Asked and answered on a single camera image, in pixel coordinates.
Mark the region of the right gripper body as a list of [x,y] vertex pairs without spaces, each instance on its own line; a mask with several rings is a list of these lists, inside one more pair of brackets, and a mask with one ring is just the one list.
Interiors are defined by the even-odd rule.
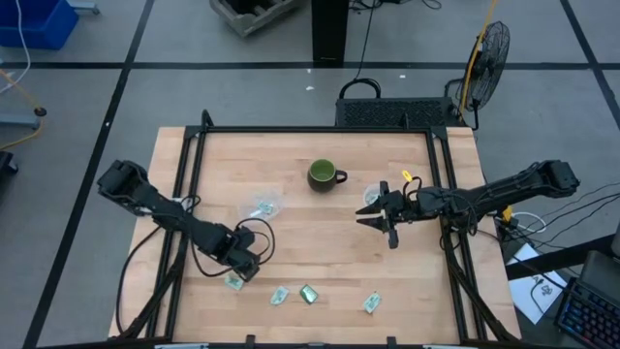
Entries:
[[397,223],[412,223],[419,217],[418,205],[400,191],[390,191],[386,181],[380,182],[380,206],[382,212],[381,230],[388,234],[388,247],[395,249],[399,237],[395,228]]

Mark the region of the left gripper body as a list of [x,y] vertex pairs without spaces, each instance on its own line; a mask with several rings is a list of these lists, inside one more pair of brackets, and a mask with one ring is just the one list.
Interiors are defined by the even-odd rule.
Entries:
[[250,250],[255,233],[245,226],[229,231],[210,253],[210,258],[222,266],[237,271],[238,267],[257,263],[257,254]]

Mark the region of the clear plastic container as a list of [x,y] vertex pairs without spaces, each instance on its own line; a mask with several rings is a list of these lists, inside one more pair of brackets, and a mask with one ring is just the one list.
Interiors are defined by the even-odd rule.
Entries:
[[388,185],[383,181],[380,181],[377,184],[371,184],[367,186],[363,193],[363,202],[366,206],[367,206],[367,203],[365,202],[364,196],[368,192],[377,192],[379,194],[378,198],[381,198],[382,196],[386,195],[389,192],[389,189],[388,189]]

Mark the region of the clear plastic wrapper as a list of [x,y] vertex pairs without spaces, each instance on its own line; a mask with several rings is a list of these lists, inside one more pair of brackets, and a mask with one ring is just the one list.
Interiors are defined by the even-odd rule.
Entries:
[[248,199],[246,199],[242,204],[238,206],[237,212],[238,212],[239,218],[240,219],[251,218],[249,217],[249,214],[251,212],[255,210],[260,210],[259,209],[260,202],[268,202],[274,205],[274,211],[272,214],[262,213],[258,217],[253,217],[253,218],[262,219],[264,221],[270,221],[273,218],[275,218],[280,213],[283,207],[282,195],[279,192],[273,191],[273,190],[257,192],[257,193],[252,194]]

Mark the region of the black mug green inside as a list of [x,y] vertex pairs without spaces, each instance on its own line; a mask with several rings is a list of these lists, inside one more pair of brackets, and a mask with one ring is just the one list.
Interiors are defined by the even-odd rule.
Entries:
[[348,179],[348,174],[345,171],[338,170],[329,160],[319,159],[311,164],[306,178],[313,191],[326,193],[337,184],[344,183]]

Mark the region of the black perforated computer case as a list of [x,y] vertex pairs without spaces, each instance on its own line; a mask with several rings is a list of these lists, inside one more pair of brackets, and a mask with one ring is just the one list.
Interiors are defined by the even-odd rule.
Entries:
[[340,99],[335,125],[340,127],[427,128],[459,126],[449,97]]

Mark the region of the white paper sheet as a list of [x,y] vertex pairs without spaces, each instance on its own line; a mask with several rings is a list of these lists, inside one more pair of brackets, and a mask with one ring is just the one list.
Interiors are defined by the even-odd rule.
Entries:
[[535,274],[509,282],[514,306],[532,324],[552,320],[551,307],[563,294],[567,281],[556,271]]

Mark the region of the black standing fan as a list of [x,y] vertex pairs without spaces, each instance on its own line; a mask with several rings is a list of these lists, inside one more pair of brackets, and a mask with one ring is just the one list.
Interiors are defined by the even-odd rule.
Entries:
[[444,87],[444,96],[448,97],[450,88],[455,85],[454,98],[449,112],[467,126],[463,112],[474,114],[474,125],[477,131],[479,111],[488,103],[499,83],[506,66],[510,50],[510,29],[502,21],[494,21],[484,29],[480,43],[475,43],[466,70],[462,78],[449,80]]

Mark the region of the black tall column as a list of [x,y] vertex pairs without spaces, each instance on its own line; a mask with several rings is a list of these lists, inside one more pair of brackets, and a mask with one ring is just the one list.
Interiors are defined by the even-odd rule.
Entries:
[[345,57],[349,0],[311,0],[313,60],[342,63]]

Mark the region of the black laptop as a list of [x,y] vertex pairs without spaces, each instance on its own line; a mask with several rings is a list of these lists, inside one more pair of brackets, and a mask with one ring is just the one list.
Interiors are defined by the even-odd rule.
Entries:
[[579,280],[620,301],[620,260],[590,251]]

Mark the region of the backlit black keyboard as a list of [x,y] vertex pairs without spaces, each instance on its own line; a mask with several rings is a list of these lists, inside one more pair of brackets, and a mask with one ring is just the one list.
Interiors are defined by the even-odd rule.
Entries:
[[571,278],[554,325],[589,349],[620,349],[620,301]]

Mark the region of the grey moulded packing tray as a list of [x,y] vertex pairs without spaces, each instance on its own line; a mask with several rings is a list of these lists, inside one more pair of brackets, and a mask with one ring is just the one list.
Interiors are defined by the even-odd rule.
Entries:
[[281,19],[306,0],[208,0],[211,9],[240,37]]

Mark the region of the blue plastic tub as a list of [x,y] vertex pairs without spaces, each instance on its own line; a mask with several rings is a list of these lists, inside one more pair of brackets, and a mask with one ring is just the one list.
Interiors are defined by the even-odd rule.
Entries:
[[0,47],[59,50],[77,23],[67,0],[0,0]]

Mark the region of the black aluminium table frame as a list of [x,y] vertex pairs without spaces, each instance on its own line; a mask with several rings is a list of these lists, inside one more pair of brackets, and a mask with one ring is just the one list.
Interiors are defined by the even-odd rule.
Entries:
[[[364,188],[402,183],[402,171],[425,184],[473,188],[483,182],[473,133],[463,127],[430,131],[341,129],[336,127],[163,127],[149,177],[165,195],[181,154],[198,157],[197,216],[233,225],[236,208],[262,190],[282,195],[283,207],[261,234],[274,233],[273,259],[236,291],[220,268],[201,275],[188,258],[179,286],[159,310],[155,334],[177,342],[238,346],[252,335],[260,347],[404,346],[455,344],[463,338],[491,338],[492,331],[468,297],[454,302],[439,245],[439,220],[401,225],[400,245],[389,249],[378,231],[357,224]],[[319,159],[332,162],[348,179],[318,193],[307,171]],[[307,304],[308,284],[318,300]],[[271,305],[277,287],[290,290]],[[363,303],[373,292],[382,301],[373,314]]]

